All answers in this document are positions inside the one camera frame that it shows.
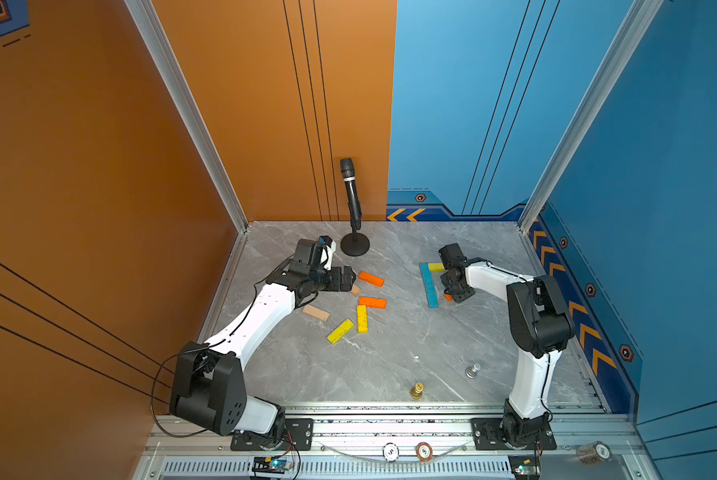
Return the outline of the teal block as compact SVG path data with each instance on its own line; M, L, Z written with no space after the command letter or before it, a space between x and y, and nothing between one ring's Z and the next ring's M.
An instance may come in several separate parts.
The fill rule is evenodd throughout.
M427 263L420 263L419 270L425 289L433 289L434 281L432 278L432 273L429 269L429 265Z
M431 309L438 308L439 302L438 302L438 296L437 296L435 287L432 284L425 284L424 290L425 290L428 307Z

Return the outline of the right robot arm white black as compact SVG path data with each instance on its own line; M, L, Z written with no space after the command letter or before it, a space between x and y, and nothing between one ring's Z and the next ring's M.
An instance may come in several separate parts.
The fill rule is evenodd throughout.
M568 307L550 275L514 273L477 259L442 262L444 293L460 303L477 290L507 304L511 337L519 350L512 390L505 400L500 431L512 447L526 446L549 429L549 388L557 362L574 336Z

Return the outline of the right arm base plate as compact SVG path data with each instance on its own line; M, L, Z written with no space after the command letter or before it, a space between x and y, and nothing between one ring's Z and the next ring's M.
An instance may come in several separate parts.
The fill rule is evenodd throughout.
M484 450L557 449L550 422L546 416L526 420L504 418L472 418L470 420L475 448Z

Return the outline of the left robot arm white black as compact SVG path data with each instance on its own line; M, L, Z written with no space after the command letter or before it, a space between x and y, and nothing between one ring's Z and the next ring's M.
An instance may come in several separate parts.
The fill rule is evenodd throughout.
M170 414L220 436L250 433L276 444L286 434L286 410L248 395L244 370L274 327L318 293L350 292L350 266L320 266L300 274L283 265L256 283L256 298L222 331L176 355Z

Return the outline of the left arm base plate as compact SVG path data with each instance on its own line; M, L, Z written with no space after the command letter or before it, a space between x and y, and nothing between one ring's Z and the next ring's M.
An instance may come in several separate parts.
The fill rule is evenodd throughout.
M310 451L314 439L314 420L312 418L286 418L274 423L266 434L250 431L232 436L232 451L273 451L284 452L294 446L299 452Z

